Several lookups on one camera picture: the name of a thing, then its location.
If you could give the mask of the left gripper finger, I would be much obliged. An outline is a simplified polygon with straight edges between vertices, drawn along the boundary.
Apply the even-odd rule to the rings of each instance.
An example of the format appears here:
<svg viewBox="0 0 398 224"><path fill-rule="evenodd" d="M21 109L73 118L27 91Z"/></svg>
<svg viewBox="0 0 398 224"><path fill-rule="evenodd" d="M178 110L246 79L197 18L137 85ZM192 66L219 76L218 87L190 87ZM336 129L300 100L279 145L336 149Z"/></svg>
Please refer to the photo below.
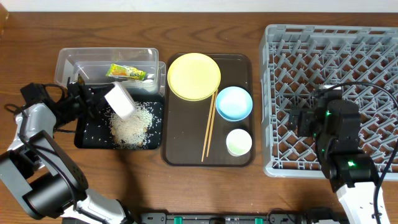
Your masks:
<svg viewBox="0 0 398 224"><path fill-rule="evenodd" d="M88 115L91 118L99 118L101 116L101 111L107 105L105 99L100 99L98 101L90 101L88 107Z"/></svg>
<svg viewBox="0 0 398 224"><path fill-rule="evenodd" d="M114 88L114 84L109 83L104 85L88 85L88 88L91 91L93 98L100 100Z"/></svg>

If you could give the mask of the green snack wrapper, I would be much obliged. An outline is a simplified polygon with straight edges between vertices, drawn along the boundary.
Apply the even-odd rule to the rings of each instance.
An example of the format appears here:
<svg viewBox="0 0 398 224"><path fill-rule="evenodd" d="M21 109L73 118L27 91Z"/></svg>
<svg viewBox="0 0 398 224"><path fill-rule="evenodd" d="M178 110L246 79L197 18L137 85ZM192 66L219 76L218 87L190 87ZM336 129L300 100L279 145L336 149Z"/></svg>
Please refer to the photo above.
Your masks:
<svg viewBox="0 0 398 224"><path fill-rule="evenodd" d="M133 80L143 80L145 79L147 73L143 70L139 70L136 67L127 65L117 65L113 63L106 73L107 77L113 78L127 78Z"/></svg>

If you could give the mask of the light blue bowl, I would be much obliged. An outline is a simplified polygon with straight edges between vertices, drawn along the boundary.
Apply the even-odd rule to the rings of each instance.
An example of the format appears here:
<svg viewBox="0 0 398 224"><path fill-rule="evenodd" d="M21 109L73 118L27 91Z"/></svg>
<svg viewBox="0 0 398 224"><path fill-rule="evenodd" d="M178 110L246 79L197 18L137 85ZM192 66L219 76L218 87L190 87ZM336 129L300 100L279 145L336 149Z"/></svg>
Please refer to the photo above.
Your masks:
<svg viewBox="0 0 398 224"><path fill-rule="evenodd" d="M248 117L253 109L253 100L248 91L238 86L229 86L218 93L216 110L229 122L237 122Z"/></svg>

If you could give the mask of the white green cup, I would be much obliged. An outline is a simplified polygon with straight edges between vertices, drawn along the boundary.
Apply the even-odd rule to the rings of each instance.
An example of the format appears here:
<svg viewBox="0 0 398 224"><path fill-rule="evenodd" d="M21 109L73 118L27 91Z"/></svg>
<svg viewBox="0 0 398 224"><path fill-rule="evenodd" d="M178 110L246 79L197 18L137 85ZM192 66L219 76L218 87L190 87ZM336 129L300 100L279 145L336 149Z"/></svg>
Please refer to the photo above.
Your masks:
<svg viewBox="0 0 398 224"><path fill-rule="evenodd" d="M243 129L234 129L226 137L226 147L232 156L243 156L252 148L252 137Z"/></svg>

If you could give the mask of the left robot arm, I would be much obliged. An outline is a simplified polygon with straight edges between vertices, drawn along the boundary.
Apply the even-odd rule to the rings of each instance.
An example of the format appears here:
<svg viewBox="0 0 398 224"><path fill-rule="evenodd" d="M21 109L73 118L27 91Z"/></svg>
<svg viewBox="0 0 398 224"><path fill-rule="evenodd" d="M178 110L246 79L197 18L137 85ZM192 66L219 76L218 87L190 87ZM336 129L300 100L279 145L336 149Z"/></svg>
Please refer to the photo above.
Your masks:
<svg viewBox="0 0 398 224"><path fill-rule="evenodd" d="M79 166L55 142L54 134L72 121L97 118L109 105L122 119L135 104L119 83L88 86L68 83L54 101L48 84L21 88L25 105L6 104L17 125L14 140L1 154L1 181L31 218L61 218L63 223L136 223L118 199L91 190Z"/></svg>

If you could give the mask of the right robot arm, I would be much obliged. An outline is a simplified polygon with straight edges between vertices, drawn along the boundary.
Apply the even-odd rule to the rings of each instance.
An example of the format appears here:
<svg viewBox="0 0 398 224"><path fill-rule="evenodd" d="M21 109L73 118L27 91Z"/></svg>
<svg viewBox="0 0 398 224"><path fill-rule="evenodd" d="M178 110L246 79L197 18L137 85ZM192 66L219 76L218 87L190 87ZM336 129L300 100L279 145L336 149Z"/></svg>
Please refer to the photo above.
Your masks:
<svg viewBox="0 0 398 224"><path fill-rule="evenodd" d="M359 106L341 88L319 89L313 108L292 108L288 129L311 137L323 175L330 181L350 223L389 223L381 177L370 155L359 148Z"/></svg>

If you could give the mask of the grey dishwasher rack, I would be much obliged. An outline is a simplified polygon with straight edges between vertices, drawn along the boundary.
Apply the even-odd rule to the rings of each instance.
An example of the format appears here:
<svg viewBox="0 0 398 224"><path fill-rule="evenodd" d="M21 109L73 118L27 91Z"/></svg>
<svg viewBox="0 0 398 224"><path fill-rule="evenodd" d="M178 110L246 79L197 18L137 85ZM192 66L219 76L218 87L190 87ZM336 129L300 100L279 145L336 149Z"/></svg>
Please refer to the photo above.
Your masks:
<svg viewBox="0 0 398 224"><path fill-rule="evenodd" d="M397 180L397 29L272 24L259 44L262 169L269 177L321 179L311 138L289 131L291 108L315 105L313 90L344 84L361 114L359 146L386 180Z"/></svg>

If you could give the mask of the clear plastic bin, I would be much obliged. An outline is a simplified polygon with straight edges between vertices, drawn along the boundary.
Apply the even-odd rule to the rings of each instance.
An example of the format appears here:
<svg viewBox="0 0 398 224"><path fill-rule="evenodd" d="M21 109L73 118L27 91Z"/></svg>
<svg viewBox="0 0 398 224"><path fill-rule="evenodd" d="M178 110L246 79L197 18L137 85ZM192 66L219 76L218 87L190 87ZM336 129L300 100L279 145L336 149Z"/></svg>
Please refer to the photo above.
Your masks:
<svg viewBox="0 0 398 224"><path fill-rule="evenodd" d="M155 85L150 89L138 88L140 80L107 77L110 66L127 65L155 75ZM132 95L165 95L166 65L159 60L155 48L85 47L64 48L58 55L55 83L66 87L82 77L87 85L121 83Z"/></svg>

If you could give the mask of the wooden chopstick right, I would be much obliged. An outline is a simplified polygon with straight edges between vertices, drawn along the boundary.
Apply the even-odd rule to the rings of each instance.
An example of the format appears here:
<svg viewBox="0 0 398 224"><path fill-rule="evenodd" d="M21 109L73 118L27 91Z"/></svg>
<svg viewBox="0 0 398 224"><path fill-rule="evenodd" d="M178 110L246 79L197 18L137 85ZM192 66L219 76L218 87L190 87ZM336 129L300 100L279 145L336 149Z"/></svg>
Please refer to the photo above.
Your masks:
<svg viewBox="0 0 398 224"><path fill-rule="evenodd" d="M215 97L213 100L213 107L212 107L212 114L211 114L211 123L210 123L210 130L209 130L209 136L208 136L208 146L206 149L206 157L209 156L210 152L210 146L211 146L211 139L212 139L212 134L213 134L213 126L214 126L214 120L215 120L215 111L216 111L216 98L218 96L218 90L215 92Z"/></svg>

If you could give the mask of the wooden chopstick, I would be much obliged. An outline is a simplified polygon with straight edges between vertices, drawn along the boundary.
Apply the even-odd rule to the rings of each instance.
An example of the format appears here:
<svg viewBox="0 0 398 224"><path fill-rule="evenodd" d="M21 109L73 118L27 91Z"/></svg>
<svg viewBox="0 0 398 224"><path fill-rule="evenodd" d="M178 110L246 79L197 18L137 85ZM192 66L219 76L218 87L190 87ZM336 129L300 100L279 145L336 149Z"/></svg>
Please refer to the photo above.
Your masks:
<svg viewBox="0 0 398 224"><path fill-rule="evenodd" d="M216 98L217 91L218 90L216 90L211 96L211 104L210 104L210 109L209 109L209 113L208 113L208 121L207 121L207 125L206 125L205 139L204 139L203 150L202 150L202 155L201 155L201 162L204 161L205 152L206 152L207 145L208 145L209 133L210 133L210 124L211 124L211 119L213 117L213 115L212 115L213 109L215 108L214 103L215 103L215 98Z"/></svg>
<svg viewBox="0 0 398 224"><path fill-rule="evenodd" d="M215 92L215 97L213 100L213 107L212 107L212 114L211 114L211 123L210 123L210 130L209 130L209 136L208 136L208 146L206 149L206 157L209 156L210 152L210 146L211 146L211 139L212 139L212 134L213 134L213 126L214 126L214 120L215 120L215 111L216 111L216 98L218 96L218 90Z"/></svg>

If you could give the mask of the brown serving tray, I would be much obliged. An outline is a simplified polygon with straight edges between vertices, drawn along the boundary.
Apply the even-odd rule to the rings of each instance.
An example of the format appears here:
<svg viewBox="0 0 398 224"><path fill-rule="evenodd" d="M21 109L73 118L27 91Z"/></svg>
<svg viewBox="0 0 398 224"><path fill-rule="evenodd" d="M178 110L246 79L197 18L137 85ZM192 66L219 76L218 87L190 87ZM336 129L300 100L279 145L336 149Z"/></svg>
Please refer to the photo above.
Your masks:
<svg viewBox="0 0 398 224"><path fill-rule="evenodd" d="M220 90L229 86L244 88L253 95L252 66L242 54L208 54L221 70ZM161 154L171 166L244 167L252 162L256 150L239 157L232 156L226 147L226 137L234 129L243 129L254 137L254 113L242 121L229 122L217 112L209 156L201 162L211 97L201 101L179 98L165 87L165 119Z"/></svg>

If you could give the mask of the yellow plate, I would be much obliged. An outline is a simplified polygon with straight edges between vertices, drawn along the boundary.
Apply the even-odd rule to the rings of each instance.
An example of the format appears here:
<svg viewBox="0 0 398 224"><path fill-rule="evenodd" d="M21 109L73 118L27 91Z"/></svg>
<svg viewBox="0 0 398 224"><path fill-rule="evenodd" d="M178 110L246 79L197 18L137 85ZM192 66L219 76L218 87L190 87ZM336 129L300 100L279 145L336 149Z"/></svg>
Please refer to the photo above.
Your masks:
<svg viewBox="0 0 398 224"><path fill-rule="evenodd" d="M167 74L170 90L187 101L201 101L211 96L221 83L221 70L210 56L183 54L171 64Z"/></svg>

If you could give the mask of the wooden chopstick left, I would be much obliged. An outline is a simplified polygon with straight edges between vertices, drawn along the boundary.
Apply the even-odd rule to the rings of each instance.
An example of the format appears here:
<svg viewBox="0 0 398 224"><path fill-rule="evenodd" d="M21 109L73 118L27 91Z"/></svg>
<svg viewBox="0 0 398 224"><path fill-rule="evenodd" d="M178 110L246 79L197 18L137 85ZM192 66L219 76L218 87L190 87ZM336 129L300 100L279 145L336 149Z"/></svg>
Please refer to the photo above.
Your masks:
<svg viewBox="0 0 398 224"><path fill-rule="evenodd" d="M208 121L207 121L207 125L206 125L205 139L204 139L203 150L202 150L202 155L201 155L201 162L204 161L205 152L206 152L207 145L208 145L209 133L210 133L210 124L211 124L211 119L213 117L213 115L212 115L213 109L215 108L214 103L215 103L215 98L216 98L217 91L218 90L216 90L211 96L211 104L210 104L210 109L209 109L209 113L208 113Z"/></svg>

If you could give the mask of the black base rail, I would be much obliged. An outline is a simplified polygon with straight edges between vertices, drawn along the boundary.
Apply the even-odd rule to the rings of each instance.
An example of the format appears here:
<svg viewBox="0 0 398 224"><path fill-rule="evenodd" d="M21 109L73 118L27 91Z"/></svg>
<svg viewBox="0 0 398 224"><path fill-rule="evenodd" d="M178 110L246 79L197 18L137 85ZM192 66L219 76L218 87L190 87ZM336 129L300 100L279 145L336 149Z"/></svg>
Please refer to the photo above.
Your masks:
<svg viewBox="0 0 398 224"><path fill-rule="evenodd" d="M204 213L142 213L132 216L141 224L311 224L348 223L348 219L330 208L313 208L304 212L291 212L274 208L268 213L204 214Z"/></svg>

